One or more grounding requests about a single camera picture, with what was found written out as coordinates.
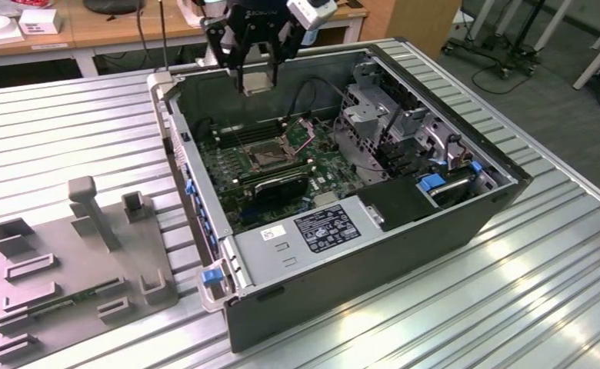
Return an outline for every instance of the power supply label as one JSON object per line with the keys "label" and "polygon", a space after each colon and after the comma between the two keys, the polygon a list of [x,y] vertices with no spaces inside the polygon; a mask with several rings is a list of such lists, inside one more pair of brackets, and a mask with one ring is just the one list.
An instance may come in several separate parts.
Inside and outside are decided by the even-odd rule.
{"label": "power supply label", "polygon": [[362,234],[341,205],[296,219],[296,225],[313,252],[324,252]]}

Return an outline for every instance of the white label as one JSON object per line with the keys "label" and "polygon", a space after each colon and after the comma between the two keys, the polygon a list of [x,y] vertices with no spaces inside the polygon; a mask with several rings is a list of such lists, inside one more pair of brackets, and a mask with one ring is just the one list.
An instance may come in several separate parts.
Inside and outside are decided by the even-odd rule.
{"label": "white label", "polygon": [[284,236],[288,232],[284,229],[282,225],[276,225],[273,228],[265,229],[261,232],[261,237],[264,241],[273,240],[274,238]]}
{"label": "white label", "polygon": [[51,48],[67,48],[67,47],[69,47],[69,45],[65,43],[65,44],[35,45],[35,46],[31,46],[31,49],[33,50],[49,50]]}

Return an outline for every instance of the small circuit board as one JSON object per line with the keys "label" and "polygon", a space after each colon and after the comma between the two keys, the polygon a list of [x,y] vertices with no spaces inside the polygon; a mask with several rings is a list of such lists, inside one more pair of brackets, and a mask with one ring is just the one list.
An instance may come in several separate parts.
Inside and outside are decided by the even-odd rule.
{"label": "small circuit board", "polygon": [[201,143],[202,161],[234,232],[346,197],[365,186],[318,120],[224,128]]}

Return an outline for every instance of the gray floor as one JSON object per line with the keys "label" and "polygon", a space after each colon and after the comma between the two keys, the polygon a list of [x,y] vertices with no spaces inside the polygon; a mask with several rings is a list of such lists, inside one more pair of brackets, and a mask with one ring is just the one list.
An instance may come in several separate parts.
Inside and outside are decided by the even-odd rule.
{"label": "gray floor", "polygon": [[[483,3],[484,0],[467,0],[465,8],[479,12]],[[497,2],[488,21],[496,20],[504,3]],[[508,32],[511,39],[517,34],[529,10],[531,6],[523,4]],[[536,43],[551,18],[547,12],[537,18],[527,40],[529,45]],[[597,54],[589,49],[595,39],[593,35],[563,23],[540,54],[544,65],[539,67],[533,78],[507,95],[489,94],[472,83],[472,74],[492,64],[489,59],[459,50],[451,56],[443,55],[439,63],[600,187],[600,107],[592,89],[595,85],[581,91],[571,87]],[[477,81],[487,89],[504,91],[524,78],[516,75],[508,81],[501,81],[484,72]]]}

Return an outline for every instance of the metal workbench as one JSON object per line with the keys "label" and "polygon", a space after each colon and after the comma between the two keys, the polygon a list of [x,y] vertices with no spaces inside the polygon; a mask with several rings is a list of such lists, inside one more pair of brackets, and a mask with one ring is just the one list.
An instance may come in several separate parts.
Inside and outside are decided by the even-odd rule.
{"label": "metal workbench", "polygon": [[144,191],[181,294],[27,367],[600,367],[600,190],[412,46],[380,46],[536,181],[468,246],[241,354],[192,280],[198,252],[148,72],[0,90],[0,219],[71,215],[65,181],[78,175],[95,175],[101,204]]}

